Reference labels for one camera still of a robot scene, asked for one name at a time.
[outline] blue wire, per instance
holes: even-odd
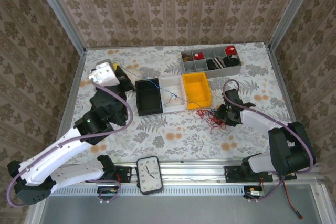
[[[170,97],[169,102],[165,103],[165,104],[162,105],[162,106],[165,106],[166,104],[170,103],[170,101],[172,100],[173,97],[174,97],[174,95],[172,95],[172,96]]]
[[[123,67],[120,67],[120,68],[123,69],[123,70],[125,70],[125,71],[127,71],[128,73],[131,73],[132,75],[134,75],[134,76],[136,76],[136,77],[144,78],[144,79],[146,79],[147,81],[150,81],[151,83],[153,83],[153,85],[156,86],[158,89],[162,89],[162,90],[164,90],[164,91],[170,93],[172,96],[170,97],[168,103],[170,103],[170,101],[172,100],[172,97],[175,97],[175,99],[176,99],[176,98],[179,98],[179,99],[181,99],[182,101],[185,101],[185,102],[187,102],[187,103],[194,103],[194,104],[197,104],[199,107],[201,107],[201,106],[200,106],[198,103],[196,103],[196,102],[188,102],[187,100],[184,100],[183,98],[177,96],[177,94],[174,94],[174,93],[170,92],[170,91],[167,90],[167,89],[164,89],[164,88],[159,87],[158,85],[156,85],[155,82],[153,82],[152,80],[148,79],[148,78],[145,77],[145,76],[138,76],[137,74],[132,73],[131,71],[127,70],[126,68],[123,68]]]

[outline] gray floor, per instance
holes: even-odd
[[[280,187],[258,203],[248,203],[242,196],[120,196],[109,204],[100,204],[96,197],[53,196],[46,202],[41,223],[321,223],[310,186],[288,188],[303,220],[293,213]]]

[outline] gray organizer tray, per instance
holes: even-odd
[[[206,64],[206,60],[213,59],[216,57],[224,58],[226,57],[225,47],[213,47],[213,48],[205,48],[205,49],[194,49],[191,51],[183,51],[181,52],[181,59],[182,54],[187,53],[188,55],[194,56],[198,53],[203,53],[204,59],[203,60],[193,60],[193,61],[182,61],[182,69],[183,73],[196,73],[196,72],[205,72],[206,77],[215,78],[221,76],[234,76],[239,74],[239,71],[242,67],[242,63],[240,61],[239,54],[237,55],[239,59],[239,65],[234,67],[226,67],[223,69],[215,69],[209,70]]]

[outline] black fabric item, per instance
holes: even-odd
[[[223,62],[225,66],[227,67],[234,67],[234,66],[239,66],[240,62],[238,58],[229,58],[229,57],[224,57]]]
[[[207,60],[206,64],[208,65],[208,69],[209,70],[216,70],[216,69],[223,69],[223,68],[225,68],[225,64],[223,62],[223,59],[220,58],[220,57]]]

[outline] black plastic box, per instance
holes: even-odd
[[[151,79],[158,87],[159,79]],[[139,116],[161,114],[162,102],[160,89],[158,89],[149,80],[135,82],[136,107]]]

